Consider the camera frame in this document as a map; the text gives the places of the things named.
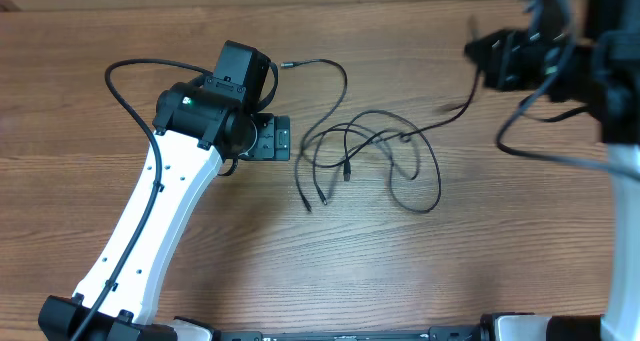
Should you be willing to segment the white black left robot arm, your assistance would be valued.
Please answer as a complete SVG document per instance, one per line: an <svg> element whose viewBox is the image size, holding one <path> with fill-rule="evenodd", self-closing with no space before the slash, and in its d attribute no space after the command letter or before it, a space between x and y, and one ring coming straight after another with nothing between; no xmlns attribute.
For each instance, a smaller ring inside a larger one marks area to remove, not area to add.
<svg viewBox="0 0 640 341"><path fill-rule="evenodd" d="M149 151L99 258L69 298L50 296L38 325L49 340L217 340L219 331L176 317L157 324L166 272L195 206L225 161L287 161L290 120L266 112L262 92L278 67L257 49L226 41L214 70L178 82L139 125Z"/></svg>

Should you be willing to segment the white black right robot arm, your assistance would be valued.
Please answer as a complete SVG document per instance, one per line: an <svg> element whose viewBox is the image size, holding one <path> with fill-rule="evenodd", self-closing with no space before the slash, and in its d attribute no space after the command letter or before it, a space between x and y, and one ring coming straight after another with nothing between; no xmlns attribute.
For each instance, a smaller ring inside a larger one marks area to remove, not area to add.
<svg viewBox="0 0 640 341"><path fill-rule="evenodd" d="M615 231L606 310L595 316L492 313L472 328L472 340L636 340L639 337L639 0L585 0L578 34L571 0L528 0L525 29L502 29L467 43L465 56L487 88L525 91L499 129L502 152L604 171L611 177ZM573 100L599 122L604 162L518 150L507 130L541 97Z"/></svg>

